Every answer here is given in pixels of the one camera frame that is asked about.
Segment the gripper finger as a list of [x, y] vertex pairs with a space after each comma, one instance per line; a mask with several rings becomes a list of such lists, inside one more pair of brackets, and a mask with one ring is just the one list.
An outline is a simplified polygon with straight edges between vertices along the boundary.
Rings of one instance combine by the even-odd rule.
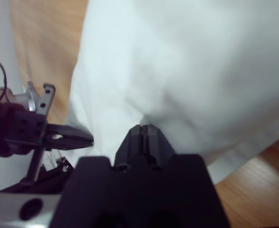
[[153, 125], [142, 126], [143, 156], [148, 166], [160, 171], [176, 155], [165, 135]]
[[118, 148], [114, 168], [116, 171], [128, 171], [135, 163], [135, 158], [142, 151], [142, 126], [131, 128]]

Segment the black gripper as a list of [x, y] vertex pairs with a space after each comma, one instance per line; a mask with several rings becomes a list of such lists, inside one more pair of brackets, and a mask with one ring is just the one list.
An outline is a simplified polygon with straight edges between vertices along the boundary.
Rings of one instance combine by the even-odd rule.
[[[32, 185], [38, 178], [45, 148], [48, 150], [75, 150], [93, 145], [88, 131], [68, 125], [48, 124], [47, 115], [56, 88], [44, 84], [44, 95], [39, 96], [31, 82], [25, 94], [8, 103], [0, 97], [0, 157], [33, 152], [24, 185]], [[59, 134], [64, 138], [44, 139], [44, 133]]]

